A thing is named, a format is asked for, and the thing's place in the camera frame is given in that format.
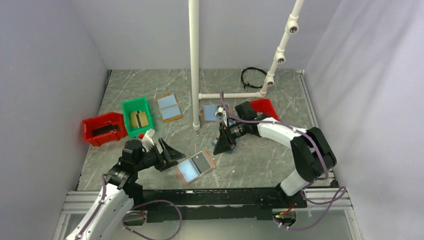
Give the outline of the grey credit card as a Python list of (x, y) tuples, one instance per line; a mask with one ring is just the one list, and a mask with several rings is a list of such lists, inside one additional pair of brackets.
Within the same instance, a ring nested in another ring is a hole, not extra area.
[(213, 168), (209, 157), (203, 151), (192, 156), (191, 160), (199, 174), (204, 174)]

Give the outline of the brown blue card holder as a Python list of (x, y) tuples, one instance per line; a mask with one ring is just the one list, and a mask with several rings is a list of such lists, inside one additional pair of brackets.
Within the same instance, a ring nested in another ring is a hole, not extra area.
[(189, 185), (215, 168), (216, 164), (205, 150), (199, 151), (176, 166), (178, 177), (184, 185)]

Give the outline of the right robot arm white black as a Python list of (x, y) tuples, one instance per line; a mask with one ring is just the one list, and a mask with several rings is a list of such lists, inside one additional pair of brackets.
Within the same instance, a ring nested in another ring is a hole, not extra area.
[(238, 117), (234, 124), (228, 126), (224, 121), (219, 125), (213, 154), (233, 150), (237, 139), (247, 134), (273, 140), (290, 149), (295, 168), (278, 185), (281, 190), (275, 194), (275, 200), (280, 207), (289, 207), (300, 190), (319, 177), (327, 176), (337, 164), (324, 133), (318, 127), (305, 129), (282, 123), (269, 114), (259, 113), (249, 101), (237, 105), (235, 111)]

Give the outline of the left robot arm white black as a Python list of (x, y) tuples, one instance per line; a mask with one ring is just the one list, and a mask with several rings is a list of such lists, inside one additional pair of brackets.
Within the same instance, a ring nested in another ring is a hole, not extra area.
[(176, 166), (185, 154), (170, 147), (159, 138), (154, 143), (148, 136), (128, 140), (121, 156), (101, 177), (101, 190), (80, 223), (67, 240), (108, 240), (123, 218), (148, 204), (143, 186), (138, 184), (138, 173), (154, 167), (162, 172)]

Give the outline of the card holder with gold card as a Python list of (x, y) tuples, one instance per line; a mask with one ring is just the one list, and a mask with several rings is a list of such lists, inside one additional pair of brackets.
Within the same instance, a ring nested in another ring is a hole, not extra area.
[(226, 139), (218, 139), (214, 144), (213, 155), (219, 155), (222, 153), (231, 154), (234, 151), (235, 145), (231, 144)]

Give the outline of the card holder with black card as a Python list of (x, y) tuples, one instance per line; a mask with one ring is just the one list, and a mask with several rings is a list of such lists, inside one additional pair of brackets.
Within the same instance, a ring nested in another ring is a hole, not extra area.
[(208, 122), (219, 122), (221, 119), (215, 116), (215, 112), (218, 110), (218, 105), (204, 105), (203, 106), (203, 121)]

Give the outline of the open empty blue card holder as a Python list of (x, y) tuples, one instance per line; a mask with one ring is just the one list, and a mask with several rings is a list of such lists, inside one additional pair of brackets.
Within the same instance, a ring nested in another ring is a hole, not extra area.
[(163, 123), (171, 122), (183, 117), (177, 98), (174, 94), (165, 94), (156, 99)]

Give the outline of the gold cards in green bin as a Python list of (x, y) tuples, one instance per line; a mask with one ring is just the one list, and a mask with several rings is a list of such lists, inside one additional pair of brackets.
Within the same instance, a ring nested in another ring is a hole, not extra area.
[(139, 110), (130, 113), (130, 122), (133, 128), (143, 128), (149, 125), (146, 112)]

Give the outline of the black cards in left bin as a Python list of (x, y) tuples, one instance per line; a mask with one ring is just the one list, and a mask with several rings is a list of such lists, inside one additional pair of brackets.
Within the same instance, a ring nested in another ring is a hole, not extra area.
[(120, 129), (118, 124), (108, 124), (108, 125), (104, 125), (102, 127), (94, 129), (92, 131), (92, 136), (97, 137), (97, 136), (109, 134), (109, 133), (116, 132), (116, 131), (119, 132), (120, 130), (121, 129)]

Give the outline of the green plastic bin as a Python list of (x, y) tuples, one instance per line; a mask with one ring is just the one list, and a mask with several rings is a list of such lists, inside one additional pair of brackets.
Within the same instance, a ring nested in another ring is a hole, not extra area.
[(155, 129), (150, 106), (145, 96), (124, 101), (121, 104), (124, 125), (130, 138), (137, 138), (150, 129)]

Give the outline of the right red plastic bin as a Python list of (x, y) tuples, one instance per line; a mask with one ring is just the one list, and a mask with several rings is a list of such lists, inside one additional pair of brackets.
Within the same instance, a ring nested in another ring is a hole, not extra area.
[(261, 99), (258, 99), (258, 100), (250, 101), (250, 104), (251, 104), (253, 110), (255, 110), (256, 112), (266, 114), (270, 117), (273, 117), (277, 121), (280, 121), (280, 118), (279, 118), (278, 114), (276, 113), (270, 99), (261, 98)]

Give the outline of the red plastic bin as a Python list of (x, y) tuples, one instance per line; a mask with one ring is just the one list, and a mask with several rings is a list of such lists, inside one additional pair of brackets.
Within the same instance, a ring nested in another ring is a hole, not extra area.
[(94, 147), (119, 141), (128, 135), (124, 116), (117, 112), (108, 112), (82, 121), (83, 140)]
[(261, 98), (261, 99), (258, 99), (258, 100), (250, 101), (250, 104), (251, 104), (253, 110), (255, 110), (256, 112), (266, 114), (270, 117), (273, 117), (277, 121), (280, 121), (280, 118), (279, 118), (278, 114), (276, 113), (270, 99)]

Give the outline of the left red plastic bin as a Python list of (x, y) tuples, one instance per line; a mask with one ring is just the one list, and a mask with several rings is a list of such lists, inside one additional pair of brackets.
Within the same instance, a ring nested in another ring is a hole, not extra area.
[(119, 141), (128, 135), (124, 116), (117, 112), (108, 112), (82, 121), (83, 140), (94, 147)]

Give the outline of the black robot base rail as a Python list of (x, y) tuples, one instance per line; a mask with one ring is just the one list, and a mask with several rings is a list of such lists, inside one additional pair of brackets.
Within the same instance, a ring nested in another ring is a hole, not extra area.
[(275, 187), (211, 189), (146, 189), (148, 203), (131, 212), (148, 223), (173, 220), (272, 220), (287, 210), (307, 207), (300, 194), (286, 196)]

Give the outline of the white pvc pipe frame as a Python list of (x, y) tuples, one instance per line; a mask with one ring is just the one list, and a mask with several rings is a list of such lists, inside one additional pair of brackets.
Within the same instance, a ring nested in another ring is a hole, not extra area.
[[(275, 50), (273, 62), (265, 74), (263, 86), (257, 92), (253, 93), (225, 93), (225, 98), (240, 99), (240, 98), (264, 98), (269, 87), (275, 84), (275, 72), (278, 65), (286, 62), (285, 51), (290, 36), (299, 31), (298, 19), (301, 9), (304, 5), (303, 0), (296, 0), (291, 13), (286, 21), (284, 33), (281, 41)], [(200, 124), (200, 108), (199, 103), (202, 99), (218, 99), (218, 93), (200, 93), (199, 92), (199, 17), (200, 2), (198, 0), (188, 1), (188, 23), (189, 23), (189, 52), (190, 52), (190, 76), (191, 76), (191, 104), (192, 104), (192, 127), (195, 131), (201, 128)]]

